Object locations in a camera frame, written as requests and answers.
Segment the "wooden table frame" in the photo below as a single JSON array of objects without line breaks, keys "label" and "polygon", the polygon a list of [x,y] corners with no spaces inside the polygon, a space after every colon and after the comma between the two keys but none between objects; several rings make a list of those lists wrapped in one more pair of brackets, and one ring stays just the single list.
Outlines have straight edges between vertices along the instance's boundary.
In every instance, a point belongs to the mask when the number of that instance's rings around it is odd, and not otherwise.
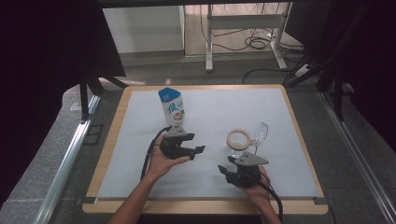
[{"label": "wooden table frame", "polygon": [[[315,199],[282,199],[284,214],[298,215],[323,215],[328,212],[329,207],[325,203],[326,200],[323,191],[318,182],[315,169],[306,149],[303,136],[294,117],[293,110],[286,91],[281,85],[208,85],[208,86],[170,86],[176,90],[242,90],[242,89],[258,89],[258,88],[276,88],[281,89],[285,102],[288,106],[291,119],[296,128],[296,132],[300,139],[304,155],[314,178],[314,182],[318,189],[318,197]],[[97,198],[102,180],[105,177],[106,170],[110,164],[111,156],[120,127],[128,107],[129,99],[134,91],[158,91],[163,86],[138,86],[128,87],[124,90],[120,104],[117,108],[116,115],[108,132],[106,142],[92,177],[86,199],[82,205],[82,209],[86,213],[114,213],[123,203],[123,200],[99,200]],[[272,206],[277,211],[275,200],[271,201]],[[196,215],[253,215],[258,214],[256,207],[248,199],[221,199],[221,200],[148,200],[143,209],[144,214],[196,214]]]}]

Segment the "power strip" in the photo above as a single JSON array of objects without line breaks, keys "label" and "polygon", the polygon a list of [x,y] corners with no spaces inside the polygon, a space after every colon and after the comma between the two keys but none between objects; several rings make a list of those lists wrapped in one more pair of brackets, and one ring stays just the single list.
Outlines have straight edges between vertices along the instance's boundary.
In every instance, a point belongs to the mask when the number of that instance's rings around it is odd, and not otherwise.
[{"label": "power strip", "polygon": [[307,71],[309,71],[309,69],[311,69],[311,68],[312,68],[312,65],[306,63],[294,75],[297,77],[300,77],[303,74],[305,74]]},{"label": "power strip", "polygon": [[275,33],[273,33],[272,35],[271,35],[271,33],[270,33],[270,34],[268,34],[267,36],[270,37],[270,38],[275,39]]}]

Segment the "blue carton cap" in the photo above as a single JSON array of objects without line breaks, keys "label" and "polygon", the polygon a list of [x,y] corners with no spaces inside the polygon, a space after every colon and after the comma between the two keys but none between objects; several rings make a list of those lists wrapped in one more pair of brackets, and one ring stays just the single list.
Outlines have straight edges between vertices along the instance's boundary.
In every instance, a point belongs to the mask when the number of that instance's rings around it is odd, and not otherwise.
[{"label": "blue carton cap", "polygon": [[161,102],[168,103],[179,97],[180,91],[166,87],[163,90],[158,91],[158,95],[160,95]]}]

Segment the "human arm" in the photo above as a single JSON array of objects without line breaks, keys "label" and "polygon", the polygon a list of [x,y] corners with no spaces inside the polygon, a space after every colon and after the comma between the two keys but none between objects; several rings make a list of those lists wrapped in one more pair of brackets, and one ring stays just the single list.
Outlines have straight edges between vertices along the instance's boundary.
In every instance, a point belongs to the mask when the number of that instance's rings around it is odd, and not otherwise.
[{"label": "human arm", "polygon": [[[265,175],[262,176],[261,182],[269,186],[270,185],[270,178],[266,173],[264,167],[260,166],[260,172]],[[270,203],[270,193],[260,187],[259,185],[253,186],[251,188],[240,188],[243,190],[250,201],[257,207],[262,215],[262,220],[266,224],[279,224],[281,223],[279,217],[277,216],[273,206]]]},{"label": "human arm", "polygon": [[166,175],[173,166],[184,163],[190,159],[189,157],[181,157],[175,160],[166,158],[158,146],[162,140],[163,135],[160,135],[156,141],[157,143],[152,149],[148,170],[145,176],[113,215],[108,222],[109,224],[137,223],[146,200],[149,197],[149,193],[157,180],[161,178],[161,176]]}]

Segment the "tape roll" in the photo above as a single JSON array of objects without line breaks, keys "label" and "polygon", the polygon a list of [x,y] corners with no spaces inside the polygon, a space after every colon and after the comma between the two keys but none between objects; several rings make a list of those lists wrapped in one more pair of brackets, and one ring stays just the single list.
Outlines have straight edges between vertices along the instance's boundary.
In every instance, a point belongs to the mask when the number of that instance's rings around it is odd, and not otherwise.
[{"label": "tape roll", "polygon": [[[233,135],[234,133],[241,133],[242,135],[244,135],[247,139],[246,143],[241,144],[241,143],[233,142],[231,140],[231,135]],[[246,150],[251,145],[250,139],[251,139],[250,135],[245,130],[234,129],[227,134],[227,145],[235,151],[243,151]]]}]

